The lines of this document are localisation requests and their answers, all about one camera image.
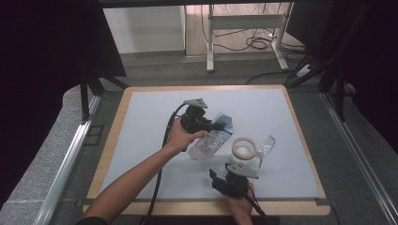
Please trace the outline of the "person's right hand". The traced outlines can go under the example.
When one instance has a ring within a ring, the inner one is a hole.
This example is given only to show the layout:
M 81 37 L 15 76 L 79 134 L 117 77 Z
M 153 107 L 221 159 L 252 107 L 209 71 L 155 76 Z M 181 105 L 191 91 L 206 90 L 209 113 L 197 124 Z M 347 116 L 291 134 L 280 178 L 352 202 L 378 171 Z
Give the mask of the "person's right hand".
M 224 197 L 237 225 L 253 225 L 252 205 L 244 198 Z

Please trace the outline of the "white metal desk frame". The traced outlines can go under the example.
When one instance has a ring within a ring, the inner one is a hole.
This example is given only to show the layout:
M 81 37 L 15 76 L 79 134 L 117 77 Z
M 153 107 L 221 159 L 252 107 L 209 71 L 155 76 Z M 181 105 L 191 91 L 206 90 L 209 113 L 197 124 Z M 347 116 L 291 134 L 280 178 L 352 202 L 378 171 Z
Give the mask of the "white metal desk frame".
M 287 26 L 292 2 L 289 2 L 287 9 L 283 14 L 261 14 L 261 15 L 232 15 L 232 16 L 215 16 L 213 14 L 213 6 L 208 6 L 208 38 L 207 38 L 207 71 L 214 71 L 214 51 L 213 36 L 214 30 L 231 30 L 231 29 L 277 29 L 278 34 L 276 40 L 271 42 L 272 50 L 279 62 L 282 71 L 289 69 L 281 51 L 281 44 L 285 28 Z

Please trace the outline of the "black sleeve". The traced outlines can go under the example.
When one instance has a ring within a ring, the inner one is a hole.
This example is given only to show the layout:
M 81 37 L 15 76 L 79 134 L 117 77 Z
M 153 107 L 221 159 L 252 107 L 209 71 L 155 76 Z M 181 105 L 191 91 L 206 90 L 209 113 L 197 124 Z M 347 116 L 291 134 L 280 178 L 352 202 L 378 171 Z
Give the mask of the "black sleeve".
M 101 217 L 84 217 L 76 222 L 75 225 L 110 225 Z

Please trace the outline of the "black metal stand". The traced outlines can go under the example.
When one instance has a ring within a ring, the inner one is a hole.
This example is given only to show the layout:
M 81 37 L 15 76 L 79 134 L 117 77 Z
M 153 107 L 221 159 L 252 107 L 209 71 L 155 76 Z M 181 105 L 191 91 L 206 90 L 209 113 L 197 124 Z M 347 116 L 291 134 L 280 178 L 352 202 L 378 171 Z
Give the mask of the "black metal stand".
M 337 47 L 333 50 L 331 57 L 326 62 L 318 64 L 314 69 L 294 80 L 293 77 L 298 74 L 300 69 L 303 68 L 304 63 L 311 62 L 311 59 L 305 56 L 303 62 L 298 65 L 298 68 L 286 79 L 284 84 L 286 88 L 294 88 L 318 74 L 323 74 L 317 85 L 318 91 L 321 93 L 328 92 L 332 85 L 336 83 L 334 111 L 343 122 L 345 121 L 343 56 L 348 45 L 352 42 L 353 36 L 358 31 L 360 23 L 364 19 L 368 9 L 368 4 L 364 2 L 359 3 L 353 14 L 349 17 L 348 22 L 344 25 L 342 37 L 338 42 Z

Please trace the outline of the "clear plastic bag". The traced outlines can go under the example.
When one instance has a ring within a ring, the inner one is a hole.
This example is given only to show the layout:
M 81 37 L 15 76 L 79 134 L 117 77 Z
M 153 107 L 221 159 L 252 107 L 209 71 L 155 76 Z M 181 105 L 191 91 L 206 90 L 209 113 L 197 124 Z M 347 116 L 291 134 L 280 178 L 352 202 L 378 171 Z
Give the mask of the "clear plastic bag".
M 191 159 L 202 160 L 212 157 L 234 134 L 233 120 L 223 112 L 219 112 L 210 122 L 210 125 L 221 129 L 212 129 L 204 138 L 199 139 L 194 146 L 188 150 Z

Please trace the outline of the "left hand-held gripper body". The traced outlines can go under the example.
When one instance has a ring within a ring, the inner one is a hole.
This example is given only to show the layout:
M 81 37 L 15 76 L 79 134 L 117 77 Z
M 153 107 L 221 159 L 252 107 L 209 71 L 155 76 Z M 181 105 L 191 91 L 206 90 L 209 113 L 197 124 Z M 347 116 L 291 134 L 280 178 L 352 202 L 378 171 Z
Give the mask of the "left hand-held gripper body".
M 207 105 L 201 98 L 185 100 L 183 104 L 188 108 L 181 116 L 180 124 L 186 131 L 193 134 L 200 130 L 209 132 L 213 129 L 211 121 L 205 118 Z

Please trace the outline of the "black floor plate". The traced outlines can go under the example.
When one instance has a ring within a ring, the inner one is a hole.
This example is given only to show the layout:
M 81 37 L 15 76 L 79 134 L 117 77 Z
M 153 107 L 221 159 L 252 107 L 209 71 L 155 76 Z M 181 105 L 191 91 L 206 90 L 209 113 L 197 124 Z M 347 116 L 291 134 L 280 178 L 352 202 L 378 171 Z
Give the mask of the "black floor plate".
M 90 127 L 84 138 L 84 145 L 97 146 L 100 143 L 103 129 L 104 129 L 103 125 Z

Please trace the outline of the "aluminium rail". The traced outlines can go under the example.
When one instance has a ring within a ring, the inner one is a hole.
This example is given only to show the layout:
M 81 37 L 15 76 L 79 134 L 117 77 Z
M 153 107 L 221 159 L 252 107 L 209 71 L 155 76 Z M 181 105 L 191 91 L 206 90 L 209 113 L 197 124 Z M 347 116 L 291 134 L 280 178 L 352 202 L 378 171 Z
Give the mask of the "aluminium rail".
M 66 186 L 66 183 L 68 182 L 73 165 L 83 146 L 84 138 L 91 126 L 93 115 L 95 114 L 99 103 L 100 97 L 93 97 L 89 102 L 88 117 L 85 122 L 81 122 L 78 126 L 69 145 L 69 149 L 63 158 L 63 161 L 57 171 L 49 192 L 38 211 L 38 215 L 35 218 L 33 225 L 49 225 L 62 192 Z
M 320 96 L 323 98 L 332 120 L 342 135 L 349 152 L 359 167 L 359 170 L 369 189 L 374 194 L 375 199 L 385 215 L 388 223 L 390 225 L 398 225 L 398 207 L 386 190 L 385 186 L 375 174 L 375 171 L 371 167 L 366 156 L 363 154 L 348 125 L 340 118 L 337 112 L 335 112 L 335 103 L 333 102 L 331 96 L 325 93 L 321 93 Z

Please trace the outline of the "clear glass cup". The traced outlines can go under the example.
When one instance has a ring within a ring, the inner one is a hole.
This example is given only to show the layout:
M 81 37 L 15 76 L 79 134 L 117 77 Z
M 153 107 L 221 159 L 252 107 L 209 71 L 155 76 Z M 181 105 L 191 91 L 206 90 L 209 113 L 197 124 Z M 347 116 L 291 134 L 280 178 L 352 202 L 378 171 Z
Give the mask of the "clear glass cup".
M 257 158 L 259 160 L 257 168 L 260 169 L 275 143 L 276 140 L 271 135 L 268 135 L 260 145 L 248 137 L 239 137 L 233 141 L 231 161 L 252 166 Z

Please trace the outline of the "person's left hand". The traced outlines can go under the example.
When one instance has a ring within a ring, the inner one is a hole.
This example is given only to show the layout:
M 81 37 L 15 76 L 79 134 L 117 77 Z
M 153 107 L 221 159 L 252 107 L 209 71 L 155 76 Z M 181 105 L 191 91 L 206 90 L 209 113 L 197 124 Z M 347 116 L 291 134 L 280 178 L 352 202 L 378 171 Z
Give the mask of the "person's left hand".
M 207 135 L 203 130 L 193 134 L 189 133 L 181 126 L 180 121 L 180 117 L 174 120 L 168 136 L 168 141 L 162 148 L 165 152 L 174 156 L 184 151 L 193 141 L 204 138 Z

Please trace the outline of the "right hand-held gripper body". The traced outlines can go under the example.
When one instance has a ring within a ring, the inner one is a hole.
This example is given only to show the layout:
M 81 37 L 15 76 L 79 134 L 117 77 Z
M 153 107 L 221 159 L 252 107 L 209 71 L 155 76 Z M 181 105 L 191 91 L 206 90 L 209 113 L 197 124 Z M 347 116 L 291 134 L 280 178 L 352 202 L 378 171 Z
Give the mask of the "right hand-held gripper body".
M 231 198 L 239 198 L 248 192 L 249 179 L 258 179 L 259 175 L 248 165 L 239 162 L 225 164 L 227 175 L 225 176 L 225 188 L 223 194 Z

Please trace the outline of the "black curtain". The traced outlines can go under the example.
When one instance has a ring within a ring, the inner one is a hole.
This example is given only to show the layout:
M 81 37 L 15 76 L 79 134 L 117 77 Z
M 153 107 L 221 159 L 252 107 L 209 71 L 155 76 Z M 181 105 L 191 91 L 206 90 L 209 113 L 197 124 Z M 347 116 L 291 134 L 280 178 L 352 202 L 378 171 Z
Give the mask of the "black curtain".
M 324 39 L 337 37 L 323 55 L 335 52 L 360 3 L 369 9 L 344 49 L 345 79 L 354 104 L 398 153 L 398 0 L 332 0 Z
M 0 0 L 0 207 L 84 75 L 125 70 L 100 0 Z

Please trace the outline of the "white table mat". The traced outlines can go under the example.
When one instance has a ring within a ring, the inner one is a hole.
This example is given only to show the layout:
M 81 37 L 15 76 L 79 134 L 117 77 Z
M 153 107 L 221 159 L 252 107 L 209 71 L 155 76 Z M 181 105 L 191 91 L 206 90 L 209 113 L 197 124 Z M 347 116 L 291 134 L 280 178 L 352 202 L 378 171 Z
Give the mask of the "white table mat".
M 222 195 L 211 186 L 209 172 L 220 177 L 231 159 L 233 141 L 248 137 L 262 144 L 269 136 L 275 144 L 262 163 L 251 168 L 259 177 L 253 180 L 259 199 L 318 198 L 320 191 L 305 153 L 304 144 L 288 105 L 284 90 L 184 90 L 135 92 L 118 137 L 110 168 L 101 184 L 109 186 L 117 177 L 161 148 L 164 131 L 172 112 L 187 99 L 202 98 L 206 118 L 218 113 L 232 118 L 234 134 L 213 155 L 193 160 L 187 153 L 171 159 L 162 169 L 160 200 L 209 200 Z

